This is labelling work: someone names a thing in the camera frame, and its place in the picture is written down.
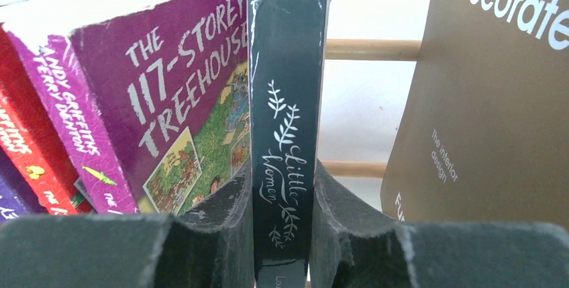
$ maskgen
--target white wall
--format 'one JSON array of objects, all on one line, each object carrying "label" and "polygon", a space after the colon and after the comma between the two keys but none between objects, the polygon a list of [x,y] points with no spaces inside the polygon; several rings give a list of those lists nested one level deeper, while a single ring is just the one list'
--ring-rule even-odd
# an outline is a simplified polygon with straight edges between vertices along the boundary
[{"label": "white wall", "polygon": [[[429,0],[332,0],[328,37],[420,40],[428,5]],[[328,60],[319,157],[386,162],[414,68],[414,62]],[[339,180],[380,209],[380,180]]]}]

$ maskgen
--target purple book cover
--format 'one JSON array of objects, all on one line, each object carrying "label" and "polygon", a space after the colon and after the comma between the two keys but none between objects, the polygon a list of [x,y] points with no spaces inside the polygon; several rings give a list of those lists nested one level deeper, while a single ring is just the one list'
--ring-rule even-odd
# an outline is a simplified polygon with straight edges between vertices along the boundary
[{"label": "purple book cover", "polygon": [[41,52],[7,31],[99,213],[183,213],[247,159],[246,0],[170,0]]},{"label": "purple book cover", "polygon": [[47,213],[32,188],[0,149],[0,224],[31,213]]}]

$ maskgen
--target brown book cover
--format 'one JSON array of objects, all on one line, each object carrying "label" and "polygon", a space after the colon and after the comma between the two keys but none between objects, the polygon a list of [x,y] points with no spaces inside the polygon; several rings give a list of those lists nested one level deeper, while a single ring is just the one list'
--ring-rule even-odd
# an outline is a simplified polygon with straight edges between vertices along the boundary
[{"label": "brown book cover", "polygon": [[431,0],[383,211],[569,228],[568,35],[569,0]]}]

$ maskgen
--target red book spine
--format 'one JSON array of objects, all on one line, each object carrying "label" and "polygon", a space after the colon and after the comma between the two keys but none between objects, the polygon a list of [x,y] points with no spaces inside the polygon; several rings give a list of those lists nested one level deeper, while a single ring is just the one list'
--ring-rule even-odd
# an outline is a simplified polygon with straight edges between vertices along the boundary
[{"label": "red book spine", "polygon": [[4,31],[0,32],[0,146],[54,215],[93,208],[34,86]]}]

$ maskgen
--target wooden dowel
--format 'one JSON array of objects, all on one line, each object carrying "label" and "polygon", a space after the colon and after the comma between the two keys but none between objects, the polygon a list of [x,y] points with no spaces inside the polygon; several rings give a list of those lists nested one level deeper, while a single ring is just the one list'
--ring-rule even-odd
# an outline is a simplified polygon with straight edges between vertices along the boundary
[{"label": "wooden dowel", "polygon": [[328,39],[327,60],[416,61],[420,40]]},{"label": "wooden dowel", "polygon": [[333,176],[366,177],[381,179],[385,173],[385,162],[348,162],[342,160],[321,160]]}]

